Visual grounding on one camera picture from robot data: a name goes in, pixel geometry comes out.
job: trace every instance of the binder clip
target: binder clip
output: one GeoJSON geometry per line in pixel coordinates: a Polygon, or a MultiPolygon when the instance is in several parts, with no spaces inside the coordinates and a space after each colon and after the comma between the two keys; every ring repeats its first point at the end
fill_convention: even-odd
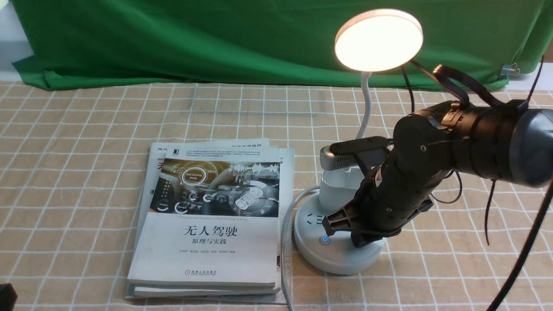
{"type": "Polygon", "coordinates": [[[517,76],[518,74],[520,74],[520,69],[517,68],[516,63],[512,65],[503,65],[503,67],[501,67],[501,71],[499,72],[497,79],[503,80],[503,79],[507,79],[509,76],[517,76]]]}

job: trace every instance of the publisher logo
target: publisher logo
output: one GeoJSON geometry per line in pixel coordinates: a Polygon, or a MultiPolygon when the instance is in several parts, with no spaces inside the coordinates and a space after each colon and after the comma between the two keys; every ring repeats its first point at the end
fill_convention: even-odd
{"type": "Polygon", "coordinates": [[[192,275],[192,276],[216,276],[217,271],[216,270],[186,270],[184,274],[192,275]]]}

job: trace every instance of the green cloth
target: green cloth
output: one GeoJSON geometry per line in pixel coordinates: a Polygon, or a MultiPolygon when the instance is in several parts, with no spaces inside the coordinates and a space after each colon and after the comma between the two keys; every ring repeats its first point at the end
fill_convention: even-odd
{"type": "MultiPolygon", "coordinates": [[[[335,58],[340,26],[392,7],[419,19],[415,59],[490,89],[503,65],[535,69],[553,36],[553,0],[13,0],[34,56],[15,63],[47,90],[149,82],[359,86],[335,58]]],[[[436,88],[410,65],[411,84],[436,88]]],[[[372,87],[404,87],[398,69],[372,87]]]]}

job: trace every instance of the car dashboard image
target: car dashboard image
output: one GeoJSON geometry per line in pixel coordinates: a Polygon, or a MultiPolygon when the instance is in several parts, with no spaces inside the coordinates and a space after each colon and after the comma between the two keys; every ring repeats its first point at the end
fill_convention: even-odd
{"type": "Polygon", "coordinates": [[[166,159],[150,212],[278,217],[278,162],[166,159]]]}

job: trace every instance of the lamp head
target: lamp head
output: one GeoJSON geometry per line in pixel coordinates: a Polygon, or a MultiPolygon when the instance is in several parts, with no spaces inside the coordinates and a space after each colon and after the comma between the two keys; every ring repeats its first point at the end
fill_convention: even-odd
{"type": "Polygon", "coordinates": [[[401,66],[422,46],[422,27],[409,13],[375,9],[348,20],[336,34],[334,50],[345,66],[383,71],[401,66]]]}

